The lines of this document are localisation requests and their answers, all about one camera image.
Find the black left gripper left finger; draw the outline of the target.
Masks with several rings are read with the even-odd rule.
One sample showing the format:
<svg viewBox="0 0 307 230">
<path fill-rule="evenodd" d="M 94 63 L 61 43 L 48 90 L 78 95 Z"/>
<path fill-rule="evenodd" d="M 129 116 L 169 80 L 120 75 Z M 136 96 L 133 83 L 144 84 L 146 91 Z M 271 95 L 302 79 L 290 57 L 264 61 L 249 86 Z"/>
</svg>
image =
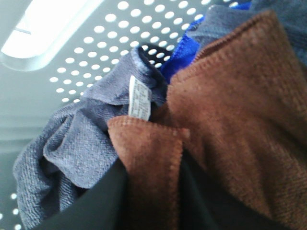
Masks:
<svg viewBox="0 0 307 230">
<path fill-rule="evenodd" d="M 119 230 L 125 207 L 127 172 L 117 159 L 102 179 L 66 210 L 35 230 Z"/>
</svg>

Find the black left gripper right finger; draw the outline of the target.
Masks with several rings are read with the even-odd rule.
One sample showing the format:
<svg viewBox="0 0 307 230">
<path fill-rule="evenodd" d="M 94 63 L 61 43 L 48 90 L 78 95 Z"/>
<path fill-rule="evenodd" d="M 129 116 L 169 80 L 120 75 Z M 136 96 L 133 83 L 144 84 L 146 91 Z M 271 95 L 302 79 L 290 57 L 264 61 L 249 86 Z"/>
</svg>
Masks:
<svg viewBox="0 0 307 230">
<path fill-rule="evenodd" d="M 245 206 L 211 179 L 187 150 L 179 174 L 181 230 L 284 230 Z"/>
</svg>

